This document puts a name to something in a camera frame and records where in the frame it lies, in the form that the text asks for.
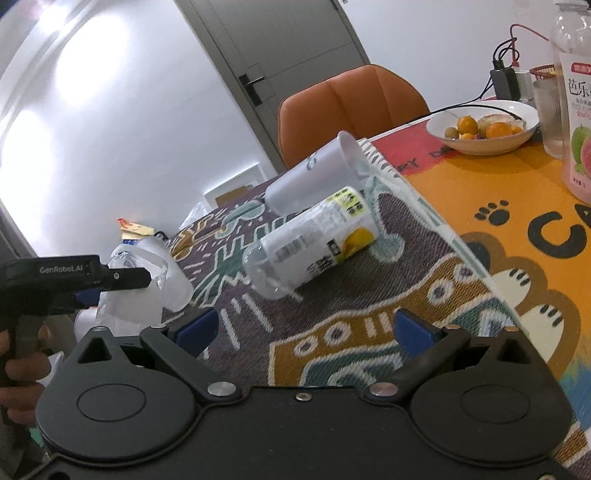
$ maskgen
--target orange fruit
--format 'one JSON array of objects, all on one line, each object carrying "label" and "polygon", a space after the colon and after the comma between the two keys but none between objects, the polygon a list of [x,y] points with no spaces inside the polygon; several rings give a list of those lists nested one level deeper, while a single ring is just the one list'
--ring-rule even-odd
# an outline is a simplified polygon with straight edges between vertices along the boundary
[{"label": "orange fruit", "polygon": [[511,126],[505,122],[496,122],[486,129],[487,138],[500,138],[513,135]]},{"label": "orange fruit", "polygon": [[478,133],[478,123],[471,116],[463,116],[457,121],[457,131],[460,135]]}]

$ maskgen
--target plastic bottle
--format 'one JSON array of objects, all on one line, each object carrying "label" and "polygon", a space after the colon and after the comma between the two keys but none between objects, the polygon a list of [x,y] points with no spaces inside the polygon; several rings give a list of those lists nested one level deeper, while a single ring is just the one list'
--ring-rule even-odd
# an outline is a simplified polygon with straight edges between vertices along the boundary
[{"label": "plastic bottle", "polygon": [[254,289],[277,300],[344,262],[378,235],[363,196],[345,187],[251,244],[242,264]]},{"label": "plastic bottle", "polygon": [[587,203],[591,203],[591,140],[585,143],[591,138],[590,5],[587,0],[559,2],[550,35],[560,89],[563,180],[573,195]]}]

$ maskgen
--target charger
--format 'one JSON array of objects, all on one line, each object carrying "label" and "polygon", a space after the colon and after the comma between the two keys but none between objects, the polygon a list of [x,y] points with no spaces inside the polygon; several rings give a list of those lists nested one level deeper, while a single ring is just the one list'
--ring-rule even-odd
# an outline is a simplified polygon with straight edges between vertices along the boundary
[{"label": "charger", "polygon": [[491,70],[491,79],[497,100],[518,102],[521,99],[521,91],[515,70],[505,67],[502,60],[495,59],[492,64],[494,69]]}]

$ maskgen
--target orange chair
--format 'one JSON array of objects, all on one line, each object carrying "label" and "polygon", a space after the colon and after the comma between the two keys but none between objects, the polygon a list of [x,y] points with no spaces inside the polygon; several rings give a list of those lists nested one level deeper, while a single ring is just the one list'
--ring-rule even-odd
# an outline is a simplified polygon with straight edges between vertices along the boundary
[{"label": "orange chair", "polygon": [[341,131],[370,138],[429,113],[406,80],[377,65],[364,65],[302,90],[279,108],[279,145],[295,167]]}]

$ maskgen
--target finger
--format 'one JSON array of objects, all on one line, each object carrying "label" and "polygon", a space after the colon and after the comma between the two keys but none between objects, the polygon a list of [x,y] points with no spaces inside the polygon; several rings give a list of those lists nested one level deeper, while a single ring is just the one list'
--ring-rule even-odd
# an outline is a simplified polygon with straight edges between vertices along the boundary
[{"label": "finger", "polygon": [[6,374],[17,382],[34,382],[45,378],[51,372],[51,363],[41,352],[26,358],[6,362]]},{"label": "finger", "polygon": [[19,425],[25,425],[27,427],[35,426],[35,410],[16,410],[15,408],[9,408],[8,418]]},{"label": "finger", "polygon": [[26,387],[0,388],[0,405],[17,410],[34,410],[44,387],[38,383]]},{"label": "finger", "polygon": [[39,329],[39,334],[37,335],[37,338],[39,340],[39,348],[49,348],[50,342],[53,338],[53,333],[47,325],[43,325]]},{"label": "finger", "polygon": [[8,330],[0,333],[0,355],[4,355],[10,350],[10,335]]}]

